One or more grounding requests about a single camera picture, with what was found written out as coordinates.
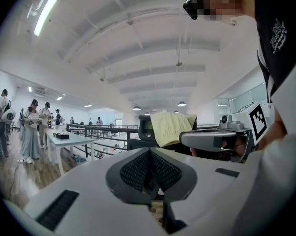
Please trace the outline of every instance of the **hand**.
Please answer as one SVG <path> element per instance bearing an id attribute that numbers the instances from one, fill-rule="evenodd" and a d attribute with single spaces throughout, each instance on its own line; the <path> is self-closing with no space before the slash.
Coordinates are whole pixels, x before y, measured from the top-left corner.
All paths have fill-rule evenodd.
<path id="1" fill-rule="evenodd" d="M 241 136 L 241 137 L 237 137 L 237 141 L 235 143 L 235 146 L 233 148 L 233 150 L 239 155 L 242 156 L 245 152 L 245 142 L 246 142 L 246 137 Z M 222 141 L 222 147 L 225 148 L 227 146 L 227 141 L 223 140 Z M 194 148 L 190 149 L 192 156 L 197 157 L 197 153 L 196 150 Z"/>

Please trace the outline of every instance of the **black box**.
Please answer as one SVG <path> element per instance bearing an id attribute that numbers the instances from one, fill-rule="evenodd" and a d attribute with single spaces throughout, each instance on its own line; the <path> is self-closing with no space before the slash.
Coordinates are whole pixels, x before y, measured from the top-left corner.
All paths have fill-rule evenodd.
<path id="1" fill-rule="evenodd" d="M 54 135 L 56 138 L 59 138 L 61 140 L 64 140 L 64 139 L 69 139 L 69 134 L 60 134 L 60 133 L 57 133 Z"/>

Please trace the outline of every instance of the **black vent grille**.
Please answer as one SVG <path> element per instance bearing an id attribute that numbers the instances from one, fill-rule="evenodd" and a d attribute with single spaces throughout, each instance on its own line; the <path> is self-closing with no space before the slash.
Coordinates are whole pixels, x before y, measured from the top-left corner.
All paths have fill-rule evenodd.
<path id="1" fill-rule="evenodd" d="M 167 162 L 155 153 L 151 153 L 151 158 L 153 160 L 152 172 L 162 191 L 171 188 L 181 179 L 182 171 L 178 167 Z"/>
<path id="2" fill-rule="evenodd" d="M 53 203 L 37 218 L 37 222 L 53 231 L 72 206 L 79 193 L 63 191 Z"/>
<path id="3" fill-rule="evenodd" d="M 123 166 L 120 176 L 124 183 L 142 191 L 144 180 L 149 169 L 149 153 L 144 153 L 135 160 Z"/>

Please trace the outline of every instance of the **white t-shirt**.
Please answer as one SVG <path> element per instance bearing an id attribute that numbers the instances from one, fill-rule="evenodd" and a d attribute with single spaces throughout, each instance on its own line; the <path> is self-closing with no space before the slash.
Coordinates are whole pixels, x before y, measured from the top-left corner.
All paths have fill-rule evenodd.
<path id="1" fill-rule="evenodd" d="M 49 116 L 49 114 L 50 114 L 50 111 L 48 109 L 43 108 L 43 109 L 40 110 L 39 116 L 42 119 L 42 124 L 43 125 L 46 125 L 46 126 L 48 125 L 48 116 Z"/>
<path id="2" fill-rule="evenodd" d="M 9 103 L 9 100 L 7 99 L 7 96 L 2 96 L 0 98 L 0 108 L 3 109 L 4 106 L 6 106 Z"/>

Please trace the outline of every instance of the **white logo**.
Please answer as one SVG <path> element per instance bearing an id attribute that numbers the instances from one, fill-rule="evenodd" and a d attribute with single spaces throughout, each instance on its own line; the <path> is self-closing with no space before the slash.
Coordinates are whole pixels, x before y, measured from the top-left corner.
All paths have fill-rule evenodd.
<path id="1" fill-rule="evenodd" d="M 273 53 L 275 54 L 277 49 L 280 50 L 283 47 L 284 43 L 286 42 L 286 34 L 287 30 L 284 25 L 284 22 L 280 23 L 279 20 L 276 18 L 277 23 L 272 28 L 275 35 L 273 35 L 270 43 L 274 49 Z"/>
<path id="2" fill-rule="evenodd" d="M 256 127 L 256 132 L 259 134 L 261 130 L 265 127 L 265 120 L 260 112 L 257 112 L 256 115 L 253 116 L 254 124 Z"/>

